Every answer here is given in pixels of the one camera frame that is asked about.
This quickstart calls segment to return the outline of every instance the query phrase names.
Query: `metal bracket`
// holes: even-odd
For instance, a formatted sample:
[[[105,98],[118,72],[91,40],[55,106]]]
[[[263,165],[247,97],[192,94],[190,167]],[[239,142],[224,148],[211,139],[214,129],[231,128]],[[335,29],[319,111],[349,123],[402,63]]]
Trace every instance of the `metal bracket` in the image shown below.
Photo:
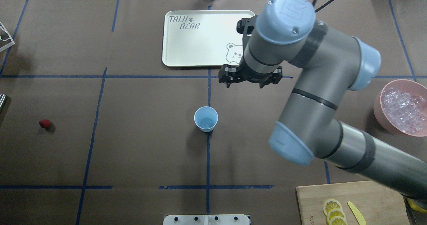
[[[9,47],[13,46],[15,42],[13,41],[12,36],[6,30],[6,27],[0,22],[0,51],[6,50]]]
[[[251,216],[244,214],[168,215],[163,225],[250,225]]]

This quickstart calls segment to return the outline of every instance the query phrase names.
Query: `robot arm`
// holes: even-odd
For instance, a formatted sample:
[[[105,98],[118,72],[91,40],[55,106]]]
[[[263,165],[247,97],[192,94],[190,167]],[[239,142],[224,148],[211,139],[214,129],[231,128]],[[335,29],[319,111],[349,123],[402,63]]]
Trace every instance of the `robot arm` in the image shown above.
[[[242,21],[238,30],[244,30],[244,55],[236,68],[223,65],[221,83],[229,87],[248,80],[262,88],[279,82],[282,61],[302,68],[270,137],[272,149],[303,166],[314,157],[324,159],[426,209],[424,161],[334,119],[345,92],[363,89],[377,74],[379,52],[317,21],[306,0],[269,0],[258,17]]]

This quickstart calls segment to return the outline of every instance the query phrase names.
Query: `wooden cutting board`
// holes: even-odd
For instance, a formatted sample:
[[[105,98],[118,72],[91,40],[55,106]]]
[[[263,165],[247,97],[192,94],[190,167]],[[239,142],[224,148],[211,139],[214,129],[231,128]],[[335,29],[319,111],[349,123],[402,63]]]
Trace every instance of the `wooden cutting board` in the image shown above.
[[[302,225],[325,225],[323,202],[336,199],[347,216],[348,225],[358,225],[347,205],[351,201],[367,225],[409,225],[401,194],[372,181],[304,186],[296,188]]]

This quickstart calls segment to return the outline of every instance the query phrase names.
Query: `light blue joint cap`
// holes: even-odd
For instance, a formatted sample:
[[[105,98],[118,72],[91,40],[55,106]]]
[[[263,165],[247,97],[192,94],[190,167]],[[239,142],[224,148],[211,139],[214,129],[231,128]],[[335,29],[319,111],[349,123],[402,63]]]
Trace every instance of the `light blue joint cap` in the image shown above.
[[[276,122],[269,143],[275,152],[295,164],[308,166],[314,158],[313,152],[281,122]]]
[[[360,47],[360,69],[356,80],[348,89],[359,91],[369,85],[371,79],[377,75],[381,65],[381,55],[378,50],[363,43],[359,38],[353,38],[357,40]]]
[[[259,35],[273,44],[292,44],[308,36],[316,13],[307,0],[268,0],[255,24]]]

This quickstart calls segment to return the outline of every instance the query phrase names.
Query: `blue tape line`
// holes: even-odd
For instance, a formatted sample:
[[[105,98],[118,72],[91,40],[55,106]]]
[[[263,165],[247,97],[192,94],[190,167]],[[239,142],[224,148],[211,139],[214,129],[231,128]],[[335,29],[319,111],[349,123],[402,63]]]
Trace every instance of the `blue tape line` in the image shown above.
[[[105,68],[105,70],[104,70],[104,75],[102,76],[101,90],[99,91],[98,106],[96,107],[95,122],[93,123],[92,138],[90,139],[89,154],[87,155],[86,170],[84,172],[83,188],[81,189],[80,203],[79,203],[79,210],[77,212],[76,225],[79,225],[79,223],[80,223],[81,209],[83,207],[83,199],[84,199],[84,190],[86,189],[87,175],[89,173],[90,159],[92,157],[92,151],[93,151],[93,142],[95,141],[96,126],[98,125],[99,107],[101,106],[101,99],[102,99],[102,93],[104,92],[104,84],[105,84],[106,75],[107,75],[107,68]]]
[[[209,79],[209,91],[208,91],[208,100],[210,103],[210,79]],[[206,146],[206,213],[210,213],[210,133],[207,134],[207,140],[206,140],[207,146]]]
[[[211,87],[211,76],[210,68],[207,71],[207,106],[210,106],[210,87]]]
[[[99,75],[4,75],[2,78],[103,78]],[[108,75],[106,78],[208,78],[208,76]]]
[[[91,75],[5,75],[2,78],[102,78],[102,76]]]
[[[83,186],[4,185],[0,189],[82,189]],[[113,186],[87,186],[86,189],[113,189]]]
[[[85,189],[113,189],[113,186],[86,186]]]
[[[183,186],[159,186],[160,190],[172,189],[271,189],[274,185],[183,185]]]
[[[167,190],[167,189],[206,189],[205,185],[197,186],[197,185],[184,185],[184,186],[159,186],[159,189]]]
[[[208,78],[208,76],[109,75],[107,78]]]
[[[331,184],[331,178],[329,177],[328,163],[327,162],[324,162],[324,163],[325,163],[325,172],[326,172],[326,182],[328,184]]]
[[[79,211],[77,212],[76,225],[80,224],[81,208],[83,207],[83,198],[84,198],[84,189],[81,190],[80,202],[79,202]]]
[[[206,189],[206,214],[210,214],[210,190]]]
[[[227,185],[212,185],[211,189],[271,189],[274,185],[242,185],[242,186],[227,186]]]
[[[119,1],[120,0],[117,0],[117,3],[116,3],[116,11],[114,12],[113,27],[111,27],[111,32],[114,32],[114,28],[116,27],[116,18],[117,18],[117,11],[119,10]]]
[[[403,39],[402,39],[402,35],[401,35],[400,29],[399,29],[399,26],[398,26],[398,22],[397,22],[397,20],[396,20],[396,16],[395,16],[395,11],[394,11],[394,9],[393,9],[392,0],[389,0],[389,5],[390,5],[390,10],[392,11],[392,16],[393,16],[393,20],[394,20],[394,22],[395,22],[396,30],[397,30],[397,32],[398,32],[399,39],[400,39],[400,41],[401,41],[401,44],[402,44],[402,47],[403,47],[403,51],[404,51],[405,56],[406,56],[406,61],[408,62],[408,65],[409,65],[409,70],[411,70],[412,79],[413,79],[414,81],[417,81],[417,79],[415,78],[414,70],[412,69],[411,61],[409,60],[409,56],[408,56],[408,52],[407,52],[407,50],[406,50],[405,43],[403,42]]]
[[[26,6],[28,4],[28,1],[29,0],[25,0],[24,7],[22,8],[22,11],[21,11],[21,16],[19,17],[18,23],[16,24],[15,31],[13,32],[12,39],[14,39],[14,40],[15,40],[16,33],[18,32],[19,25],[21,24],[22,17],[24,16],[24,12],[25,12]],[[4,57],[3,65],[2,65],[1,70],[0,70],[0,76],[3,74],[3,70],[6,67],[7,58],[9,57],[9,53],[10,53],[11,48],[12,47],[9,47],[7,49],[6,56]]]

